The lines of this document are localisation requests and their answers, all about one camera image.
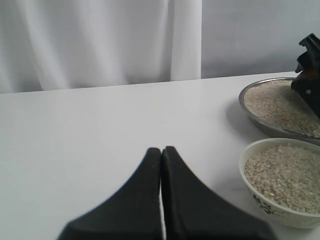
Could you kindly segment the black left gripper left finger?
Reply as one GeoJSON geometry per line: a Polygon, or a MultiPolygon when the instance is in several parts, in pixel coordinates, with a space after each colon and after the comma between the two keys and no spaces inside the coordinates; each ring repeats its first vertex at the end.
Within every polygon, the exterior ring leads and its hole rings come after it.
{"type": "Polygon", "coordinates": [[[127,182],[109,199],[70,221],[60,240],[160,240],[161,151],[149,148],[127,182]]]}

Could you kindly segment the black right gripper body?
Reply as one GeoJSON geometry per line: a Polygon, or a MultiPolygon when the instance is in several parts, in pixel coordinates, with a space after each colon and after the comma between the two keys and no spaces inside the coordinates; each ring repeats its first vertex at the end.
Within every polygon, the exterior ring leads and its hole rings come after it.
{"type": "Polygon", "coordinates": [[[310,33],[299,42],[306,51],[297,58],[298,76],[291,83],[294,90],[309,106],[314,114],[320,116],[320,39],[310,33]]]}

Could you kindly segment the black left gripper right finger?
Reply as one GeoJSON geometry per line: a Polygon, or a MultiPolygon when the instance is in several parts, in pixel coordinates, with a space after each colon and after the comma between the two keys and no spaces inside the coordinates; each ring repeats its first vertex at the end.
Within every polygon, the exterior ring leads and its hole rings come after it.
{"type": "Polygon", "coordinates": [[[168,240],[275,239],[266,222],[210,190],[173,146],[162,152],[161,194],[168,240]]]}

